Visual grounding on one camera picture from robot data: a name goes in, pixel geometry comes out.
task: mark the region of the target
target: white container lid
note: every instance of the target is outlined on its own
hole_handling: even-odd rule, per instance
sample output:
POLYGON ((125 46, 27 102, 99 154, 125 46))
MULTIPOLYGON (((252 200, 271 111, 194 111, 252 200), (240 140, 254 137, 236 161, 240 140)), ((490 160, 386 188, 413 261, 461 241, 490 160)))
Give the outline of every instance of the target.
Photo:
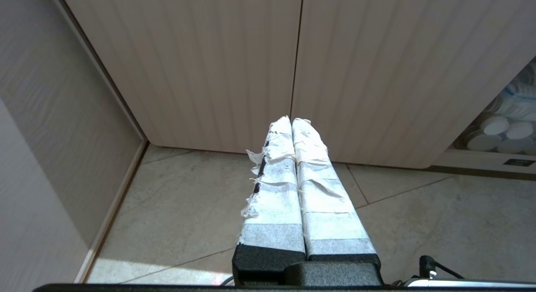
POLYGON ((502 141, 499 135, 486 135, 481 130, 473 132, 465 139, 467 149, 471 151, 489 151, 496 148, 502 141))
POLYGON ((480 124, 480 129, 486 135, 497 135, 508 129, 508 119, 504 116, 491 116, 486 118, 482 124, 480 124))
POLYGON ((515 122, 506 131, 506 136, 509 139, 523 139, 532 135, 533 131, 532 123, 528 121, 515 122))
POLYGON ((528 137, 522 139, 506 139, 498 145, 497 151, 502 153, 519 153, 530 150, 532 146, 534 146, 534 141, 528 137))

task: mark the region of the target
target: shelf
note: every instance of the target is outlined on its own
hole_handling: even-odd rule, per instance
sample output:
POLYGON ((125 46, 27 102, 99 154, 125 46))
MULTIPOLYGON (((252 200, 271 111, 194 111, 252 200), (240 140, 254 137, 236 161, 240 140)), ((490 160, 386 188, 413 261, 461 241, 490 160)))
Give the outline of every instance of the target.
POLYGON ((499 152, 457 150, 450 146, 434 163, 452 168, 476 168, 480 170, 536 174, 536 156, 515 155, 499 152), (504 165, 510 159, 535 161, 530 166, 504 165))

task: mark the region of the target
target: white round container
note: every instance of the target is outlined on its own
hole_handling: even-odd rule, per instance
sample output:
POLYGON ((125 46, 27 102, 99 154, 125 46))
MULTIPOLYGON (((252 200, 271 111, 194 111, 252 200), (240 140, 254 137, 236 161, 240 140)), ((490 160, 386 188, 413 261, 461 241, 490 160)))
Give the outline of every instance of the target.
POLYGON ((529 137, 534 132, 532 123, 528 121, 520 121, 511 124, 506 131, 508 139, 523 139, 529 137))
POLYGON ((522 139, 506 139, 497 147, 497 151, 501 153, 521 153, 534 146, 534 141, 529 137, 522 139))
POLYGON ((519 82, 527 85, 535 85, 536 84, 536 70, 534 62, 529 63, 526 65, 520 72, 515 76, 515 80, 518 80, 519 82))
POLYGON ((486 135, 482 130, 476 130, 464 138, 467 149, 471 151, 489 151, 496 148, 502 141, 499 135, 486 135))
POLYGON ((485 111, 519 121, 536 121, 536 86, 513 81, 485 111))
POLYGON ((486 135, 501 134, 510 126, 506 117, 493 114, 482 116, 480 121, 480 129, 486 135))

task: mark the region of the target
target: white tape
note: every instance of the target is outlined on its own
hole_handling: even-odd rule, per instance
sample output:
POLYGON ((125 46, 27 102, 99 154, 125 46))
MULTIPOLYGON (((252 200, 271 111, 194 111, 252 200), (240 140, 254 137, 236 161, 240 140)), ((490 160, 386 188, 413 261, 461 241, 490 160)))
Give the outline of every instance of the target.
POLYGON ((301 224, 245 224, 237 244, 305 253, 301 224))
POLYGON ((368 238, 367 231, 355 211, 340 214, 307 212, 303 215, 303 224, 310 240, 368 238))
POLYGON ((369 238, 307 240, 307 254, 366 254, 376 253, 369 238))
POLYGON ((259 175, 259 170, 260 170, 260 166, 253 166, 253 168, 251 168, 251 172, 252 172, 255 176, 258 176, 258 175, 259 175))
POLYGON ((327 147, 309 120, 300 118, 292 122, 292 134, 297 163, 331 164, 327 147))
POLYGON ((254 153, 250 150, 245 150, 245 152, 249 156, 249 160, 251 160, 251 162, 253 162, 254 164, 259 165, 263 161, 264 153, 254 153))
POLYGON ((266 161, 282 158, 294 158, 292 135, 270 132, 268 133, 268 137, 266 140, 268 141, 268 146, 264 147, 264 155, 266 156, 266 161))
POLYGON ((288 116, 279 118, 276 122, 270 124, 270 132, 277 134, 287 134, 292 136, 291 120, 288 116))
POLYGON ((299 183, 315 179, 339 179, 331 163, 327 165, 304 163, 298 168, 297 177, 299 183))
POLYGON ((301 224, 296 186, 261 183, 260 192, 247 199, 242 211, 244 224, 301 224))
POLYGON ((292 183, 297 187, 298 183, 296 181, 295 169, 296 165, 294 163, 294 160, 270 160, 265 163, 263 175, 255 179, 255 183, 264 182, 273 183, 275 185, 279 185, 282 183, 292 183))
POLYGON ((314 182, 307 182, 300 187, 301 209, 303 213, 341 213, 355 211, 352 201, 347 195, 329 194, 325 189, 314 186, 315 184, 314 182))

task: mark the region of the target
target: stacked containers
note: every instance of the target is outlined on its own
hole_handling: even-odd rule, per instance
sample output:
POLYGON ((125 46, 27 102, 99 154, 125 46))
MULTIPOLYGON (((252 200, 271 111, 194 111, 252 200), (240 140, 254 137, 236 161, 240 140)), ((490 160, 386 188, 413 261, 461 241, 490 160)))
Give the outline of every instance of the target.
POLYGON ((533 59, 458 137, 454 146, 473 151, 534 155, 536 59, 533 59))

